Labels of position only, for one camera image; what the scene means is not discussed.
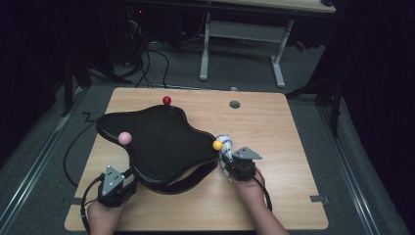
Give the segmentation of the black computer tower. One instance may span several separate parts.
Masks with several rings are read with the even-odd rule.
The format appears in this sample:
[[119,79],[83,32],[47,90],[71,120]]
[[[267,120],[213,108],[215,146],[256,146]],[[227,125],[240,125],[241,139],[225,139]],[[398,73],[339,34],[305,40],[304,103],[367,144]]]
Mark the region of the black computer tower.
[[147,43],[145,11],[142,7],[126,6],[125,13],[128,24],[128,35],[132,46],[132,62],[141,64],[141,55]]

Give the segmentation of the desk with white metal frame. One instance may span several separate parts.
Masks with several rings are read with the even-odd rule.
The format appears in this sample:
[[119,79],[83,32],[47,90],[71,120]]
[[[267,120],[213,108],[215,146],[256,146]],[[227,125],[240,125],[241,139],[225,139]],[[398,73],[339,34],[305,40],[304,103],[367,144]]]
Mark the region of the desk with white metal frame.
[[[336,13],[336,8],[333,4],[331,2],[325,3],[325,0],[207,0],[208,7],[225,7],[226,5],[229,7],[238,6],[275,10],[288,14],[332,15]],[[293,17],[288,17],[286,20],[283,20],[283,25],[278,26],[271,25],[270,23],[237,23],[230,20],[213,20],[210,17],[210,13],[206,13],[205,17],[204,50],[201,59],[200,80],[205,81],[208,79],[209,41],[212,37],[219,37],[277,43],[278,49],[276,54],[270,57],[270,63],[277,87],[285,87],[280,60],[295,21]]]

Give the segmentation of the person's right hand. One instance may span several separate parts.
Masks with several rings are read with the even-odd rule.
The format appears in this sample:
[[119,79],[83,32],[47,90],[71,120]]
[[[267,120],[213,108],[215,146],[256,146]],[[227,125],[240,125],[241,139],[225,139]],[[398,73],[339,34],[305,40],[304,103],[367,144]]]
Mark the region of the person's right hand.
[[266,207],[262,190],[263,180],[258,172],[248,181],[238,181],[236,179],[232,179],[232,181],[242,202],[249,210]]

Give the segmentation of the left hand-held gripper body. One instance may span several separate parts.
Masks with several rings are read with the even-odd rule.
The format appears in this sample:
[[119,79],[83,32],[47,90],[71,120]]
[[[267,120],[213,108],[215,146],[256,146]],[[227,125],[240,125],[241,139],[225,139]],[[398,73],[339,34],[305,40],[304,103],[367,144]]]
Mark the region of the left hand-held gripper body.
[[131,187],[133,181],[137,181],[133,175],[125,178],[122,172],[108,165],[98,189],[98,201],[109,208],[121,206],[136,193]]

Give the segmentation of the black wavy tray with stand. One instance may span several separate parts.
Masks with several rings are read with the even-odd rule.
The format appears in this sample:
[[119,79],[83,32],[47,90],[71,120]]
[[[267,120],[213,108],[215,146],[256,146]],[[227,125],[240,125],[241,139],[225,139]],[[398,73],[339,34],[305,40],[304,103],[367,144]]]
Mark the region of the black wavy tray with stand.
[[202,182],[218,165],[215,137],[194,128],[185,112],[171,105],[156,105],[134,112],[109,113],[98,118],[98,133],[124,146],[129,170],[145,187],[161,194],[180,194]]

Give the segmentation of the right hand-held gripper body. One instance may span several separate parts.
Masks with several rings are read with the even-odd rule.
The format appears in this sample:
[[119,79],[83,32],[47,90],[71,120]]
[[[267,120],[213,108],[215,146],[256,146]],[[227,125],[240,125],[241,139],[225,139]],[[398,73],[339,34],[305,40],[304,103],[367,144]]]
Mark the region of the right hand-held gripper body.
[[238,181],[248,181],[255,176],[255,161],[262,156],[248,147],[243,147],[232,154],[233,162],[227,166],[230,174]]

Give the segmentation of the metal floor rail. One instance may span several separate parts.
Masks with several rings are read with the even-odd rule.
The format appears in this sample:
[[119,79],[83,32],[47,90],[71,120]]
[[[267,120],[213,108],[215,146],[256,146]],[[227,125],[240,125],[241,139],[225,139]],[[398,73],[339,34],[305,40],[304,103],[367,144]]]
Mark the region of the metal floor rail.
[[363,195],[358,181],[356,180],[356,177],[352,171],[342,143],[340,139],[334,135],[331,129],[330,118],[327,110],[325,108],[317,107],[317,112],[320,115],[325,129],[330,136],[332,145],[334,146],[336,157],[340,165],[340,171],[366,235],[380,235],[379,228],[376,224],[371,210],[368,207],[367,200]]
[[48,111],[29,131],[19,148],[0,169],[0,235],[7,235],[32,189],[36,185],[52,151],[61,138],[71,115],[87,94],[77,88],[68,111],[63,103]]

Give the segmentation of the white striped cloth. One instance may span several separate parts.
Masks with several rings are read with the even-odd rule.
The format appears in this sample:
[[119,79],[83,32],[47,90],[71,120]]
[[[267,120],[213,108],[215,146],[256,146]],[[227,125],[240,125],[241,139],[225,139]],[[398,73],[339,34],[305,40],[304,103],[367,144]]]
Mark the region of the white striped cloth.
[[[232,156],[233,142],[229,135],[218,135],[216,139],[222,143],[222,147],[219,150],[219,161],[224,160],[228,166],[229,164],[233,162],[233,156]],[[230,171],[229,171],[229,174],[225,174],[225,176],[227,177],[229,181],[232,181]]]

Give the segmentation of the black metal stand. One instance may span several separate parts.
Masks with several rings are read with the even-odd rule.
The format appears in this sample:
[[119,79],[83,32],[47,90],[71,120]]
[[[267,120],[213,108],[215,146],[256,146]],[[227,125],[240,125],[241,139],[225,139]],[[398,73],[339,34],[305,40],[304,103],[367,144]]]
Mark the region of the black metal stand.
[[338,122],[341,114],[342,82],[339,78],[327,77],[308,82],[305,86],[286,94],[293,99],[301,94],[315,94],[314,104],[317,107],[330,106],[329,127],[335,137],[339,136]]
[[76,80],[80,88],[89,89],[92,85],[90,69],[101,73],[103,76],[119,83],[129,83],[121,75],[92,63],[84,57],[69,57],[64,66],[64,112],[66,117],[74,108],[73,81]]

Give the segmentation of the person's left hand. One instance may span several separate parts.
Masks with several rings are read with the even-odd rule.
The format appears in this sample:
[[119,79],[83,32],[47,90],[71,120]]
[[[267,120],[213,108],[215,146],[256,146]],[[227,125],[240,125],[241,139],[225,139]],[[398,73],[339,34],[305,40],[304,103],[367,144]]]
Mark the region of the person's left hand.
[[99,202],[93,202],[87,209],[90,235],[114,235],[126,203],[119,207],[108,208]]

